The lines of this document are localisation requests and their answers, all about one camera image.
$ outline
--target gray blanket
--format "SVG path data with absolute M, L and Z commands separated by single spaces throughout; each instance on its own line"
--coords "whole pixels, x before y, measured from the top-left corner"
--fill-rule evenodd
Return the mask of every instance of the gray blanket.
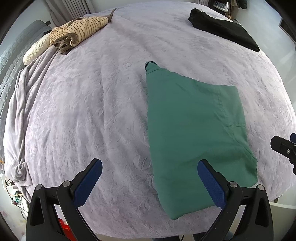
M 5 172 L 27 198 L 38 183 L 60 185 L 99 158 L 103 173 L 80 208 L 94 232 L 143 238 L 210 227 L 219 208 L 170 220 L 160 206 L 147 136 L 146 61 L 202 82 L 235 85 L 259 182 L 270 199 L 295 183 L 289 161 L 270 148 L 274 135 L 289 138 L 296 127 L 277 70 L 262 51 L 193 28 L 187 20 L 192 8 L 225 19 L 193 3 L 132 4 L 69 54 L 52 46 L 23 70 L 4 148 Z

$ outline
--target tufted gray headboard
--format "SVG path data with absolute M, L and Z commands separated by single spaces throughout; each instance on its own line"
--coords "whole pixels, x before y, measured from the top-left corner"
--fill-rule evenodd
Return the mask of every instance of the tufted gray headboard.
M 0 160 L 4 158 L 3 135 L 9 100 L 14 91 L 18 72 L 25 67 L 22 62 L 26 51 L 51 28 L 36 20 L 25 28 L 0 57 Z

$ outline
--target green object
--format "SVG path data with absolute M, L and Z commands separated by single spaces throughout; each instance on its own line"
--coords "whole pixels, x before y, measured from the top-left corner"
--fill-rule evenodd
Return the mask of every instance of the green object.
M 257 183 L 235 86 L 210 85 L 146 63 L 148 137 L 159 201 L 171 219 L 214 203 L 197 174 L 207 159 L 228 181 Z

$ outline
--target striped clothing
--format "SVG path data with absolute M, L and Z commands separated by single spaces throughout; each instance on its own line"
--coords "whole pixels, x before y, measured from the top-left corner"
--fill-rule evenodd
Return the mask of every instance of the striped clothing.
M 54 45 L 60 49 L 61 53 L 65 53 L 106 26 L 111 21 L 115 10 L 113 9 L 108 16 L 77 18 L 60 27 L 53 28 L 49 35 L 50 45 Z

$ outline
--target white pillow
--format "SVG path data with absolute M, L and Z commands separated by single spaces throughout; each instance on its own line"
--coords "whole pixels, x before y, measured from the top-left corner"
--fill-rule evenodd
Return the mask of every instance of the white pillow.
M 24 65 L 29 65 L 34 59 L 38 58 L 41 54 L 49 48 L 50 40 L 49 34 L 45 34 L 36 43 L 34 43 L 31 48 L 25 53 L 22 62 Z

